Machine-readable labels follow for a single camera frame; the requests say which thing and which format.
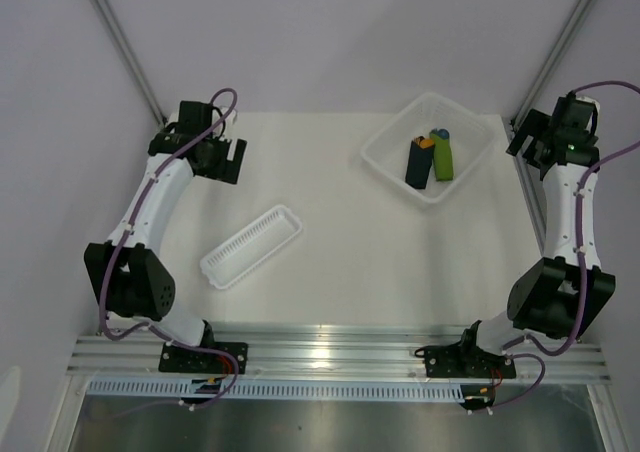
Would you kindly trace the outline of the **white narrow cutlery tray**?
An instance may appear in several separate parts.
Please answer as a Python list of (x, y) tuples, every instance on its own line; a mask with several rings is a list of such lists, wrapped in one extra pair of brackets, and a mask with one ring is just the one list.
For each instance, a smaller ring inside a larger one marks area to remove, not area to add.
[(301, 219), (279, 204), (264, 212), (200, 260), (200, 270), (217, 290), (227, 290), (277, 254), (303, 231)]

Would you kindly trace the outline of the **orange plastic spoon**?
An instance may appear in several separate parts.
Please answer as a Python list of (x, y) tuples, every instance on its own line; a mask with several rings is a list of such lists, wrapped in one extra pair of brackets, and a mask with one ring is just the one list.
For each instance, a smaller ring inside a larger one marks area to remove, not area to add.
[(432, 139), (424, 138), (424, 139), (420, 140), (419, 142), (417, 142), (416, 145), (421, 150), (430, 150), (430, 149), (433, 149), (435, 147), (435, 142)]

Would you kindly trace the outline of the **dark navy paper napkin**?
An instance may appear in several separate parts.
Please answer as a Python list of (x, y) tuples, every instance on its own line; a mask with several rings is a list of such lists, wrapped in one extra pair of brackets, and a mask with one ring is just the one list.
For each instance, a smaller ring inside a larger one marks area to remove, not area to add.
[(405, 173), (405, 183), (416, 190), (424, 190), (428, 183), (433, 163), (434, 148), (421, 150), (416, 143), (426, 137), (419, 136), (411, 141)]

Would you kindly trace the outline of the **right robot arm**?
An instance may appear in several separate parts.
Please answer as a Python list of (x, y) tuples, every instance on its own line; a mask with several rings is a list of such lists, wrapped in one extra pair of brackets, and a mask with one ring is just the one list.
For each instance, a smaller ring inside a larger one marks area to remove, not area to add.
[(458, 367), (479, 375), (526, 341), (544, 355), (569, 350), (612, 297), (594, 234), (599, 107), (569, 92), (551, 114), (530, 110), (507, 148), (539, 172), (546, 200), (542, 257), (513, 285), (505, 312), (465, 330)]

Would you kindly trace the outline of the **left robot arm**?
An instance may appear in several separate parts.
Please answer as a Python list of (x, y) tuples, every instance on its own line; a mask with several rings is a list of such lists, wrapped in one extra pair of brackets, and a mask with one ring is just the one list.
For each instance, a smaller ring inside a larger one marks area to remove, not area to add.
[(149, 143), (142, 181), (124, 217), (105, 242), (84, 252), (102, 333), (119, 341), (148, 328), (183, 345), (182, 360), (197, 372), (216, 362), (213, 330), (178, 305), (176, 282), (159, 254), (169, 219), (194, 178), (237, 183), (247, 143), (230, 136), (236, 120), (233, 106), (181, 102)]

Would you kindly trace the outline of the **green rolled napkin bundle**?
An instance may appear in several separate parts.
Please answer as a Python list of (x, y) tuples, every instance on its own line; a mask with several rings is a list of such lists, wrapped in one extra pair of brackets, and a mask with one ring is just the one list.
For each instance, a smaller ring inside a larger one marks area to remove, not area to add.
[(455, 177), (450, 133), (446, 129), (433, 129), (430, 139), (434, 142), (433, 166), (437, 181), (452, 181)]

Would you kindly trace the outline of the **large white basket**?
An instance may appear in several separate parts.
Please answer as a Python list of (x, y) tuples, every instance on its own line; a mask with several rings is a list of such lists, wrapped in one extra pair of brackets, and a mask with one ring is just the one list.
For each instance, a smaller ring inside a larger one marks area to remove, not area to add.
[(372, 171), (411, 200), (430, 206), (460, 188), (496, 138), (483, 117), (427, 92), (369, 138), (360, 155)]

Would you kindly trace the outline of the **right corner frame post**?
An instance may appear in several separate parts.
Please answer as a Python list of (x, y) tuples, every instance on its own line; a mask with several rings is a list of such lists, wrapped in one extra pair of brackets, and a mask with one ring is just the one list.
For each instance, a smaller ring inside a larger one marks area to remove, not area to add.
[(527, 88), (526, 94), (520, 102), (514, 116), (509, 120), (509, 124), (513, 130), (517, 130), (521, 126), (529, 110), (536, 104), (544, 92), (597, 2), (598, 0), (575, 1), (552, 47), (549, 49), (542, 65), (536, 72), (534, 80)]

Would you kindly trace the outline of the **corner frame post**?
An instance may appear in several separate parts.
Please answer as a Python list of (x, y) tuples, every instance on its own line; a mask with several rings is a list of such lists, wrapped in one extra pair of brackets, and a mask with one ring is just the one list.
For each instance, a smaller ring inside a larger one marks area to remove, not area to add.
[(536, 72), (534, 80), (527, 88), (526, 94), (520, 102), (514, 116), (509, 120), (509, 124), (513, 130), (517, 130), (521, 126), (529, 110), (536, 104), (544, 92), (597, 2), (598, 0), (575, 1), (552, 47), (549, 49), (542, 65)]
[(89, 0), (94, 12), (100, 20), (104, 31), (111, 41), (121, 64), (128, 73), (139, 96), (149, 110), (158, 126), (167, 122), (166, 114), (162, 111), (160, 103), (154, 93), (146, 73), (130, 44), (130, 41), (115, 13), (110, 0)]

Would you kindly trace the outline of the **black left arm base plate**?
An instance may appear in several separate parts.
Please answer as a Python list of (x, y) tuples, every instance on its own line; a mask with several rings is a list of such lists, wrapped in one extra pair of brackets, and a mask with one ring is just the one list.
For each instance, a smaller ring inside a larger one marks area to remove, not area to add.
[(245, 373), (249, 346), (245, 342), (217, 342), (219, 353), (195, 352), (165, 344), (159, 358), (158, 370), (163, 373), (230, 375), (234, 373), (232, 359), (238, 373)]

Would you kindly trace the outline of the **aluminium frame rail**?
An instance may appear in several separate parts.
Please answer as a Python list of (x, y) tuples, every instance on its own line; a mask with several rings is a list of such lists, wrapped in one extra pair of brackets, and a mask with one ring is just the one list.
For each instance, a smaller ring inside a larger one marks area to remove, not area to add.
[[(224, 323), (213, 325), (219, 341), (249, 346), (250, 379), (410, 382), (426, 378), (413, 354), (423, 345), (456, 342), (460, 326), (345, 326)], [(77, 339), (67, 375), (156, 376), (163, 344), (138, 331), (113, 342), (102, 335)]]

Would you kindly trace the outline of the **left corner frame post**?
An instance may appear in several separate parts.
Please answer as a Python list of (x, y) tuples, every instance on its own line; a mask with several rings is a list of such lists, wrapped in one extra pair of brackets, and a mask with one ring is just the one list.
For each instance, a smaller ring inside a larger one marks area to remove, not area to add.
[(89, 0), (94, 12), (100, 20), (104, 31), (111, 41), (121, 64), (128, 73), (139, 96), (149, 110), (158, 126), (167, 122), (166, 114), (162, 111), (160, 103), (154, 93), (146, 73), (130, 44), (130, 41), (115, 13), (110, 0)]

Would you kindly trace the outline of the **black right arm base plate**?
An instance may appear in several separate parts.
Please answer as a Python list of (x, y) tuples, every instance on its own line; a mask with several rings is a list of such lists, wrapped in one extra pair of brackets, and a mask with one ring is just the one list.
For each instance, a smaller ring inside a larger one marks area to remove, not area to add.
[(424, 346), (413, 355), (424, 363), (429, 378), (514, 379), (516, 368), (511, 359), (491, 354), (476, 346), (464, 349), (461, 344)]

